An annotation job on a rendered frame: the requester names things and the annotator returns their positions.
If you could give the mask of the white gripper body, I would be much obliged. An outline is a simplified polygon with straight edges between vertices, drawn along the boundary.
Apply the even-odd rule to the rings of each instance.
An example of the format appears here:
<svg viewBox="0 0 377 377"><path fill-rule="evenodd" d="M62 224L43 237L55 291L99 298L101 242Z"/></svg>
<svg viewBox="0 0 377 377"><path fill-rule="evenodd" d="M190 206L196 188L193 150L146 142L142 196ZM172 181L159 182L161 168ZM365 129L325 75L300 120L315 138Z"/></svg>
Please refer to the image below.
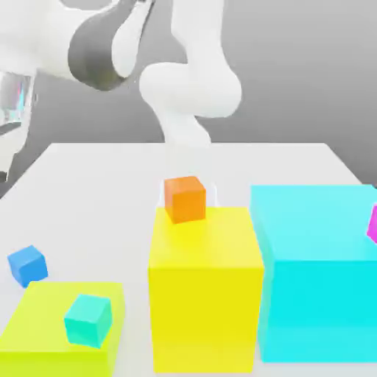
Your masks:
<svg viewBox="0 0 377 377"><path fill-rule="evenodd" d="M24 147L30 120L6 122L0 125L0 175L8 175L13 158Z"/></svg>

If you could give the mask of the small blue cube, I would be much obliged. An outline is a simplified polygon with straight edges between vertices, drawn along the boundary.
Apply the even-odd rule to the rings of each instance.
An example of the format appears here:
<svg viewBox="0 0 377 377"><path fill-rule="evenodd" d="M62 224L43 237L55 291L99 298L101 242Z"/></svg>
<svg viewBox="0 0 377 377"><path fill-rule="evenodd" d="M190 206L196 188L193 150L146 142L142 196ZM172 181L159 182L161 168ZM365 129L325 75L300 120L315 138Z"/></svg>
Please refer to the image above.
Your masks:
<svg viewBox="0 0 377 377"><path fill-rule="evenodd" d="M33 245L9 254L7 260L14 279L23 288L27 288L32 281L48 277L46 259Z"/></svg>

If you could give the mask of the small orange cube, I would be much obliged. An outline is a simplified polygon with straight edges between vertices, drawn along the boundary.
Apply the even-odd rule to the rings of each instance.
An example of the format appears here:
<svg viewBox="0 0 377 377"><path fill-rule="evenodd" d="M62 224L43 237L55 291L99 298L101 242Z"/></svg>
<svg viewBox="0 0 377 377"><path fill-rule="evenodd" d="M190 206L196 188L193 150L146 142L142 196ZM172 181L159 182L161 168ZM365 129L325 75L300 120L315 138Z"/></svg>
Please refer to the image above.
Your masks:
<svg viewBox="0 0 377 377"><path fill-rule="evenodd" d="M174 224L205 218L206 189L195 176L164 180L164 202Z"/></svg>

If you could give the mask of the small teal cube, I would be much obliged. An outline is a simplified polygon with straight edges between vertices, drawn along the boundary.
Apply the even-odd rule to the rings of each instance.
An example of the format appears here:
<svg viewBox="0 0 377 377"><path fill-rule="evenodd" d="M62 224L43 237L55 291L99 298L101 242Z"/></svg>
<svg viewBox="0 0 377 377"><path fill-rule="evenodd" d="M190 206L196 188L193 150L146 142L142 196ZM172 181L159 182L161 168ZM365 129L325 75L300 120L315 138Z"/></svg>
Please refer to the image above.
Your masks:
<svg viewBox="0 0 377 377"><path fill-rule="evenodd" d="M80 294L63 321L69 343L100 349L113 324L111 300Z"/></svg>

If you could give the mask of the small magenta cube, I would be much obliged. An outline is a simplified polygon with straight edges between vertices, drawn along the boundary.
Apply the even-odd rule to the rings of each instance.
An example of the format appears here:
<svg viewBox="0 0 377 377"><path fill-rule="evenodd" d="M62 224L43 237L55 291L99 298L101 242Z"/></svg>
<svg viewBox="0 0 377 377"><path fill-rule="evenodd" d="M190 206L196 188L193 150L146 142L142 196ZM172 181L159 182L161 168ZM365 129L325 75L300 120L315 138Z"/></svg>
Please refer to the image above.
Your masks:
<svg viewBox="0 0 377 377"><path fill-rule="evenodd" d="M377 244L377 204L373 206L367 227L367 236Z"/></svg>

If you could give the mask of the large lime box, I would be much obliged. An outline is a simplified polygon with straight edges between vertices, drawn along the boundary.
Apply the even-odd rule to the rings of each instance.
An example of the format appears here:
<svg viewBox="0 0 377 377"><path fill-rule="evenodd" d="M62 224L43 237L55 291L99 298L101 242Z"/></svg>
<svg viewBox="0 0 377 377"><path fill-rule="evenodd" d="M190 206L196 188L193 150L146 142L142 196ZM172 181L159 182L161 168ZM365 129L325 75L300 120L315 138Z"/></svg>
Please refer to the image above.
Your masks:
<svg viewBox="0 0 377 377"><path fill-rule="evenodd" d="M111 300L100 349L67 340L63 318L80 294ZM0 377L113 377L124 316L121 283L32 282L0 335Z"/></svg>

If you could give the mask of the large yellow box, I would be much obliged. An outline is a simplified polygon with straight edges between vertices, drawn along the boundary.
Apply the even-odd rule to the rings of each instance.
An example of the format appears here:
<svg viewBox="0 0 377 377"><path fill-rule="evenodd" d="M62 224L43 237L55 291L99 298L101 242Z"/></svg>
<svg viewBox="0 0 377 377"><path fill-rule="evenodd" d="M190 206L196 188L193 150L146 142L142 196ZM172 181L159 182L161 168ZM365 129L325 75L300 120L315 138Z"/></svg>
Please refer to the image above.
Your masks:
<svg viewBox="0 0 377 377"><path fill-rule="evenodd" d="M158 208L148 266L155 372L251 372L263 277L246 208L210 207L181 224Z"/></svg>

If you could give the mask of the large cyan box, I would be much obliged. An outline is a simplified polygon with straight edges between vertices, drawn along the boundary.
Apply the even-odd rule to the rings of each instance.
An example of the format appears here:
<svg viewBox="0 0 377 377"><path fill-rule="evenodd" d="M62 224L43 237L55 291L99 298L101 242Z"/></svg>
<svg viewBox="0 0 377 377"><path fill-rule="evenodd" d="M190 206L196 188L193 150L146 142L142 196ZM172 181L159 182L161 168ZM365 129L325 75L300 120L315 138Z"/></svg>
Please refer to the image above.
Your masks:
<svg viewBox="0 0 377 377"><path fill-rule="evenodd" d="M262 361L377 362L377 243L367 236L376 204L370 185L251 187Z"/></svg>

